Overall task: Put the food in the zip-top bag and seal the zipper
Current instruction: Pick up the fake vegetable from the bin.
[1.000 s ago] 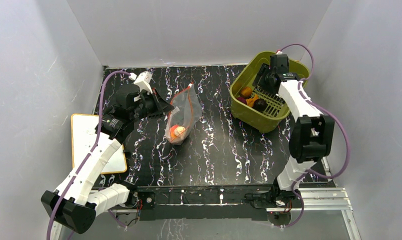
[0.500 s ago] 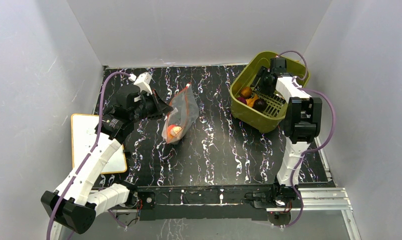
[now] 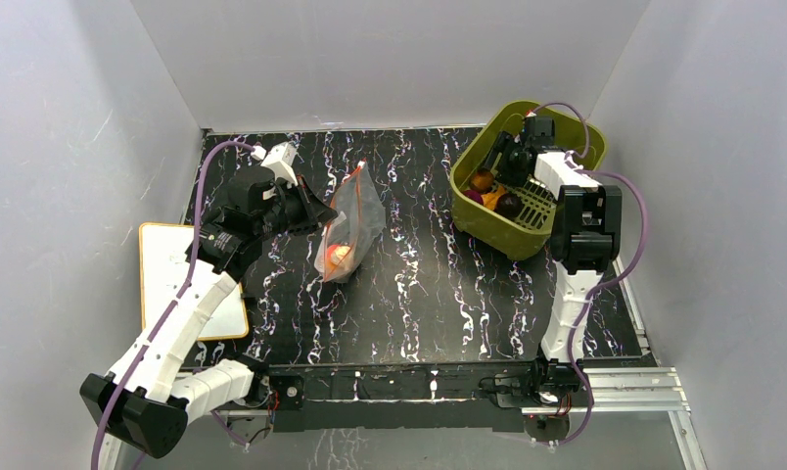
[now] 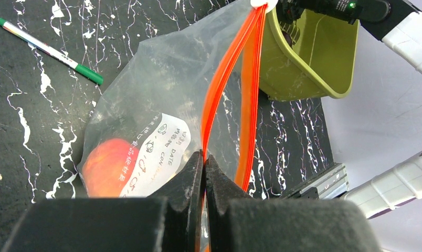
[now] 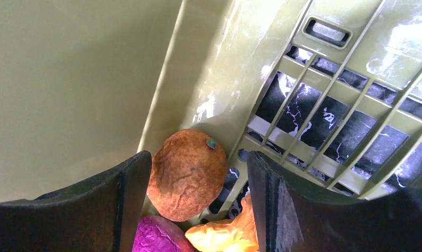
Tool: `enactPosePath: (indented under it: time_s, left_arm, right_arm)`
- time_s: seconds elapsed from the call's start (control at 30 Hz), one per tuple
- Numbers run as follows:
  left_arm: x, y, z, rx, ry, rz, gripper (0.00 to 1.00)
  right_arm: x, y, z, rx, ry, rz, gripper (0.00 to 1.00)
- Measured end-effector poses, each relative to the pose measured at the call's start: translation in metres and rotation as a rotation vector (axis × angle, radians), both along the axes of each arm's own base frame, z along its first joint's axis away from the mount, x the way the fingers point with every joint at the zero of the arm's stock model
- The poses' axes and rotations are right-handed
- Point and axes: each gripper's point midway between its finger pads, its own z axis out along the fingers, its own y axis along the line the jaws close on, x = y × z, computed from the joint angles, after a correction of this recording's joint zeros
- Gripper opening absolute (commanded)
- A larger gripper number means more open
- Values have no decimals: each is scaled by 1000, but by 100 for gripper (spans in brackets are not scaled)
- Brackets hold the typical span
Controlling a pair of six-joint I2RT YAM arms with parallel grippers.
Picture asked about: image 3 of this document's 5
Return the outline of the clear zip bag red zipper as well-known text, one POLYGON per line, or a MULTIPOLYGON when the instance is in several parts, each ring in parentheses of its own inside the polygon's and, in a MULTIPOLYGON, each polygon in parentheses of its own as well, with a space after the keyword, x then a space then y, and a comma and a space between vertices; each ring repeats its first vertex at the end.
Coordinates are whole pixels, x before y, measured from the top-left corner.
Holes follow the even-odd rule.
POLYGON ((314 267, 325 283, 345 283, 386 228, 386 209, 366 161, 361 161, 338 188, 330 207, 339 215, 324 227, 314 267), (324 267, 324 254, 333 244, 349 245, 351 252, 340 269, 329 272, 324 267))

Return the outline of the beige walnut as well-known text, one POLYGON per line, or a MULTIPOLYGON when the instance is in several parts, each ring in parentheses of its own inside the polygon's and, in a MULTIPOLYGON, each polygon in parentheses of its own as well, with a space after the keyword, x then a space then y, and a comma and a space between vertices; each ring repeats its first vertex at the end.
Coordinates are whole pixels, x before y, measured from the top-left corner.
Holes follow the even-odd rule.
POLYGON ((350 252, 351 252, 350 246, 339 245, 335 247, 332 256, 336 262, 341 262, 344 258, 346 258, 349 255, 350 252))

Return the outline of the orange peach fruit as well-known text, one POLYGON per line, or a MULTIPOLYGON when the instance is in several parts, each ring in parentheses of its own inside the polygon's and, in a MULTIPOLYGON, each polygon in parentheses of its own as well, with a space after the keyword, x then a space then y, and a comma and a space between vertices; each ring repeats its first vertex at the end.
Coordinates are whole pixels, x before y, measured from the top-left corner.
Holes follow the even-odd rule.
POLYGON ((329 245, 324 254, 324 267, 326 271, 332 272, 341 268, 347 262, 351 252, 349 245, 329 245))

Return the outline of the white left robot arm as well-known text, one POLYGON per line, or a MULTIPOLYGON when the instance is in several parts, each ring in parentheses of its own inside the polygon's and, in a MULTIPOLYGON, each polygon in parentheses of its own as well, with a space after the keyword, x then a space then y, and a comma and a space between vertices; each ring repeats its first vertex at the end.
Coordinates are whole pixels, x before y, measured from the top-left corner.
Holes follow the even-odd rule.
POLYGON ((249 168, 229 183, 226 205, 197 216, 187 277, 155 324, 104 375, 89 374, 79 395, 98 430, 153 458, 168 455, 189 424, 234 400, 266 403, 271 383, 251 359, 231 357, 189 378, 177 374, 214 312, 239 288, 265 242, 307 235, 337 217, 300 174, 249 168))

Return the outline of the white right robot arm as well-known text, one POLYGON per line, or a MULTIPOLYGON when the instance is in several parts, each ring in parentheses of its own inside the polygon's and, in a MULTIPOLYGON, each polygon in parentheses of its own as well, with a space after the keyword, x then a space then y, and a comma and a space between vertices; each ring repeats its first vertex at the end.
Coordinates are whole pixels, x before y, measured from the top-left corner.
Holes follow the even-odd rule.
POLYGON ((550 320, 525 393, 556 404, 581 386, 588 310, 609 264, 618 256, 622 191, 593 179, 555 145, 555 120, 528 112, 508 118, 485 162, 506 185, 536 182, 554 199, 549 246, 556 267, 550 320))

